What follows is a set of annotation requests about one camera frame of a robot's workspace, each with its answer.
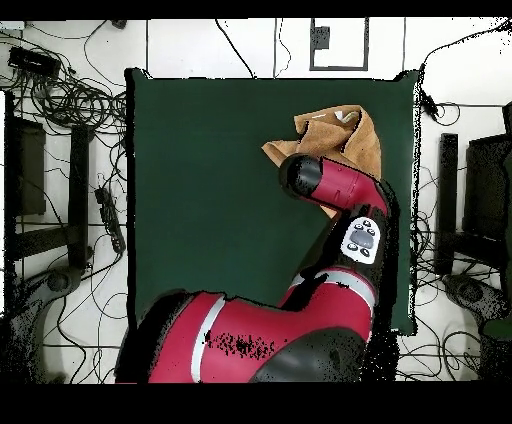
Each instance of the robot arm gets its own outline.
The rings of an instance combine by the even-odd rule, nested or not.
[[[305,155],[286,159],[280,180],[289,194],[339,213],[279,305],[223,293],[164,296],[127,335],[117,382],[359,379],[390,250],[392,192]]]

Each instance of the cloth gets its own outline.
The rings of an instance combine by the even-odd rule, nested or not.
[[[270,141],[262,147],[280,166],[293,153],[324,156],[381,178],[380,142],[370,115],[358,105],[336,106],[294,117],[297,141]],[[336,211],[321,206],[332,218]]]

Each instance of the dark green table surface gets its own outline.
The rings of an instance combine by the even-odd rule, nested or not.
[[[411,334],[413,86],[342,79],[148,79],[134,70],[136,313],[173,288],[225,291],[276,304],[327,223],[289,198],[261,146],[297,139],[293,116],[360,104],[400,207],[393,327]]]

